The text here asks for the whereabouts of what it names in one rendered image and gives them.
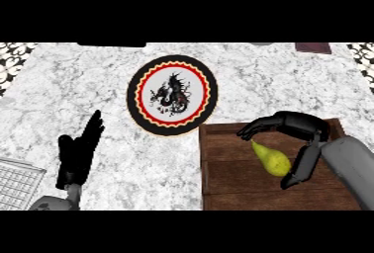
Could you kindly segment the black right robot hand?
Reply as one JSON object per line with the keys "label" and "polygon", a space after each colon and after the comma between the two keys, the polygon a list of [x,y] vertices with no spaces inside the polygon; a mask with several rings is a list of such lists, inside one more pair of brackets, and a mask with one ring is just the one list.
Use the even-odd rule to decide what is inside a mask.
{"label": "black right robot hand", "polygon": [[291,171],[281,181],[281,189],[287,190],[312,177],[321,156],[319,146],[328,141],[330,125],[313,115],[279,111],[272,116],[259,118],[248,123],[237,135],[242,140],[250,140],[256,133],[271,129],[307,142],[299,151]]}

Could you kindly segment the yellow-green pear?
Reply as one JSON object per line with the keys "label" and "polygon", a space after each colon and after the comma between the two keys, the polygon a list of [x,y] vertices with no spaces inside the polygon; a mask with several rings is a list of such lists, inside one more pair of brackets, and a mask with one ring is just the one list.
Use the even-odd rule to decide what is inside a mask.
{"label": "yellow-green pear", "polygon": [[291,161],[285,153],[256,141],[251,141],[251,147],[268,173],[276,177],[284,177],[291,171]]}

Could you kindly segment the dark maroon box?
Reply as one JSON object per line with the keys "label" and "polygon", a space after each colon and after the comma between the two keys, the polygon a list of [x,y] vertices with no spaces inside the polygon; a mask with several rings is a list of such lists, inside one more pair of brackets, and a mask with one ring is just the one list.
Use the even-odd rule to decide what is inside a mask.
{"label": "dark maroon box", "polygon": [[300,52],[331,54],[331,48],[327,42],[297,42],[296,50]]}

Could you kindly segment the brown wooden tray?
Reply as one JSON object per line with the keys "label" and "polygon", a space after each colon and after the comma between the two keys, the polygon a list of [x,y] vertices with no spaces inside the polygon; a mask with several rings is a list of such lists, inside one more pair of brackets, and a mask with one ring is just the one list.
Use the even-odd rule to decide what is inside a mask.
{"label": "brown wooden tray", "polygon": [[237,131],[244,124],[198,127],[201,196],[207,211],[356,211],[359,205],[327,165],[284,190]]}

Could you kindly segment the dragon print plate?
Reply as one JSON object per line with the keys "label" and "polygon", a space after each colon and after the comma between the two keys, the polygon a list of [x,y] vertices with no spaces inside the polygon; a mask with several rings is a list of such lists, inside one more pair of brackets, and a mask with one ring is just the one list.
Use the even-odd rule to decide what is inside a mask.
{"label": "dragon print plate", "polygon": [[203,62],[171,54],[136,71],[127,87],[127,109],[137,126],[158,136],[177,136],[198,128],[217,103],[217,83]]}

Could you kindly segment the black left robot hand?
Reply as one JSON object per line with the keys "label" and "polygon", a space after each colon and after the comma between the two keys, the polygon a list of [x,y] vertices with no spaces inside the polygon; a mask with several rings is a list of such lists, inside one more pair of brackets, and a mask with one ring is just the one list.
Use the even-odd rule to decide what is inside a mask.
{"label": "black left robot hand", "polygon": [[90,172],[95,149],[105,130],[101,111],[96,110],[84,127],[81,136],[71,138],[64,134],[59,136],[59,160],[61,169],[56,188],[65,189],[67,185],[81,186]]}

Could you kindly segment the black flat appliance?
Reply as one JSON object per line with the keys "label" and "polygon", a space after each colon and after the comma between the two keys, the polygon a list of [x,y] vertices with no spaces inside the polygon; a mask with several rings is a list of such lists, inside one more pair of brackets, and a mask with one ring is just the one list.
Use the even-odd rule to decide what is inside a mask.
{"label": "black flat appliance", "polygon": [[145,47],[145,42],[77,42],[83,46]]}

